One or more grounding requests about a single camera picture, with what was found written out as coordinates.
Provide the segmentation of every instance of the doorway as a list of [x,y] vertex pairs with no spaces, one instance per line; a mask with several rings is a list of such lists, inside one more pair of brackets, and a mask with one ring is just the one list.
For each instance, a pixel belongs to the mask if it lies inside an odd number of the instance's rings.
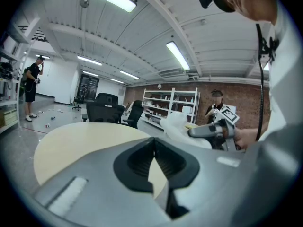
[[77,96],[82,97],[84,94],[84,100],[94,101],[96,98],[99,78],[83,75],[81,76]]

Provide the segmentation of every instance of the hand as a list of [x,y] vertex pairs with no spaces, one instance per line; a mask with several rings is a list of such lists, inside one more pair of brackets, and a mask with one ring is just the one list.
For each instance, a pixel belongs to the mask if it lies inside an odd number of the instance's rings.
[[248,146],[256,142],[256,131],[255,129],[238,129],[235,128],[234,140],[236,145],[240,146],[241,149],[246,149]]
[[214,109],[212,108],[211,111],[208,112],[207,116],[213,115],[214,114]]

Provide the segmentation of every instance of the ceiling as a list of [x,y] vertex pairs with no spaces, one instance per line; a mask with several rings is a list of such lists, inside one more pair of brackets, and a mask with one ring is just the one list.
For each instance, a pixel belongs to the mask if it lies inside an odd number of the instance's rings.
[[[237,13],[224,13],[214,4],[203,9],[198,0],[137,0],[131,13],[104,0],[88,1],[86,9],[80,0],[27,3],[32,13],[44,19],[41,29],[61,57],[77,60],[78,54],[103,63],[78,61],[83,70],[128,85],[210,76],[247,81],[260,78],[255,23]],[[260,25],[268,38],[270,25]],[[185,72],[168,50],[170,41],[179,47],[190,71]]]

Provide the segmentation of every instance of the white shelf unit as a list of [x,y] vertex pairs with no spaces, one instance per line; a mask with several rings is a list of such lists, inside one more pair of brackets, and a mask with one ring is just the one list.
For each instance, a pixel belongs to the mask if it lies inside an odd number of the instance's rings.
[[161,125],[159,125],[159,124],[157,124],[157,123],[155,123],[155,122],[153,122],[153,121],[150,121],[150,120],[147,120],[147,119],[144,119],[144,118],[142,118],[141,120],[143,120],[143,121],[145,121],[145,122],[147,122],[147,123],[150,123],[150,124],[152,124],[152,125],[154,125],[154,126],[160,128],[160,129],[164,130],[164,129],[161,127]]
[[0,78],[0,82],[13,82],[13,83],[19,83],[19,81],[17,81],[17,80],[9,80],[9,79],[5,79],[5,78]]
[[14,126],[15,124],[18,123],[18,120],[8,124],[8,125],[5,125],[3,127],[0,128],[0,134],[2,134],[5,130],[9,129],[10,127]]
[[[163,99],[163,98],[153,98],[154,95],[158,95],[160,97],[165,97],[167,96],[168,99]],[[190,97],[193,98],[193,102],[187,102],[187,101],[182,101],[180,100],[182,97]],[[148,105],[147,101],[152,101],[153,105]],[[169,115],[172,112],[177,112],[177,108],[178,105],[188,105],[191,106],[193,108],[192,113],[184,113],[186,114],[188,117],[188,120],[190,123],[195,123],[196,122],[196,115],[198,112],[198,108],[199,108],[199,101],[200,101],[200,93],[198,92],[198,88],[195,89],[195,91],[176,91],[175,88],[173,88],[171,91],[148,91],[148,90],[144,90],[144,95],[143,95],[143,100],[142,100],[142,106],[144,107],[148,107],[150,109],[158,109],[158,110],[163,110],[167,112],[167,115]],[[155,105],[157,104],[157,102],[161,102],[162,104],[166,104],[167,103],[167,107],[168,108],[162,108],[162,107],[156,107]],[[144,111],[145,114],[150,115],[151,118],[156,118],[155,121],[159,121],[159,119],[165,119],[164,116],[158,116],[155,114],[151,114],[147,111]],[[150,123],[152,125],[157,126],[158,128],[163,129],[159,124],[157,124],[156,122],[147,120],[147,119],[143,119],[144,121],[146,121],[147,123]]]
[[[8,106],[8,105],[16,105],[16,110],[19,112],[19,90],[20,90],[20,83],[22,79],[22,70],[24,69],[24,62],[26,61],[28,54],[31,49],[31,38],[28,38],[25,36],[25,34],[18,28],[17,24],[14,22],[11,22],[9,26],[6,29],[7,34],[17,43],[17,50],[14,52],[14,54],[9,53],[5,50],[5,48],[0,48],[0,57],[5,58],[9,60],[9,62],[13,65],[14,72],[16,71],[16,74],[14,77],[19,77],[19,80],[17,79],[4,79],[0,78],[1,82],[7,82],[8,84],[12,82],[11,86],[11,99],[0,101],[0,107]],[[17,113],[18,119],[6,126],[3,126],[0,128],[0,134],[3,133],[5,130],[9,129],[10,127],[14,126],[15,124],[20,125],[20,119],[19,119],[19,113]]]
[[15,55],[7,52],[6,50],[4,50],[2,48],[0,48],[0,57],[8,59],[9,61],[18,61],[18,62],[21,62],[21,60],[17,56],[15,56]]
[[14,101],[14,100],[4,100],[4,101],[0,101],[0,107],[12,105],[12,104],[16,104],[16,103],[17,103],[17,101]]

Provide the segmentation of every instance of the white sneaker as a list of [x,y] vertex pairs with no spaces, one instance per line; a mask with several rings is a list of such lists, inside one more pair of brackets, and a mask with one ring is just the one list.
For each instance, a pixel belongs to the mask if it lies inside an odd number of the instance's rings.
[[32,122],[32,119],[29,117],[29,115],[27,115],[27,116],[25,117],[25,120],[26,120],[26,121],[29,121],[29,122]]
[[29,117],[31,117],[31,118],[36,118],[37,115],[35,115],[35,114],[33,114],[33,113],[30,113],[30,114],[29,114]]

